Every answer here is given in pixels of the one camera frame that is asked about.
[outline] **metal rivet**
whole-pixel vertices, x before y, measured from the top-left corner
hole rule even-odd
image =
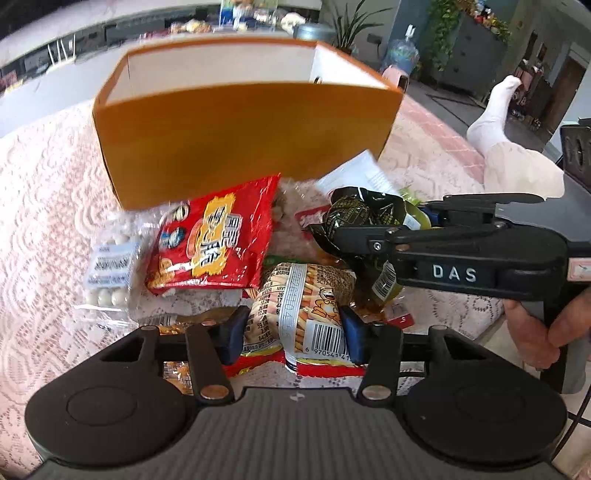
[[[200,395],[206,400],[221,400],[225,398],[230,391],[223,385],[208,385],[199,391]]]
[[[392,390],[383,385],[370,385],[365,387],[361,393],[368,400],[386,400],[392,395]]]

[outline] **orange box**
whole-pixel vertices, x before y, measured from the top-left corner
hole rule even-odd
[[[274,173],[318,178],[377,158],[402,92],[320,42],[205,37],[132,50],[93,107],[124,209],[197,198]]]

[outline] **gray pot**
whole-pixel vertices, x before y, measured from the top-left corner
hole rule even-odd
[[[336,37],[334,28],[322,23],[304,23],[294,27],[294,38],[323,41],[332,45]]]

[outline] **hand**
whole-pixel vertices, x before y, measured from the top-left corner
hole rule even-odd
[[[560,347],[587,334],[591,328],[591,288],[571,301],[546,328],[515,300],[504,300],[507,326],[524,362],[549,368],[560,356]]]

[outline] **white sock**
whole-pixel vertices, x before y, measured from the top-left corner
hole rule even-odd
[[[521,80],[509,75],[491,92],[486,110],[468,129],[466,138],[478,153],[485,156],[497,143],[508,142],[505,136],[505,122],[509,102]]]

